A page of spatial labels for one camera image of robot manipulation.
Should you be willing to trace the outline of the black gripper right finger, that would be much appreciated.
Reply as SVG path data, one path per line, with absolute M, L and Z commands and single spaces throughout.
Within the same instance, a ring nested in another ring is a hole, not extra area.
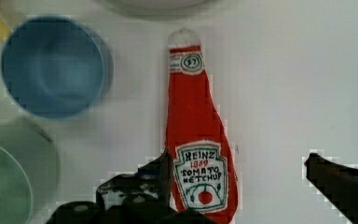
M 310 153 L 306 178 L 352 224 L 358 224 L 358 169 Z

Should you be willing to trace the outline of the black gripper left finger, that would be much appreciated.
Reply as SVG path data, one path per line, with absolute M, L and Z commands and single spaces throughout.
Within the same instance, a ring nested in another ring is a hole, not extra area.
M 102 183 L 95 202 L 59 206 L 46 224 L 217 224 L 193 209 L 170 207 L 172 178 L 172 156 L 164 150 L 137 172 Z

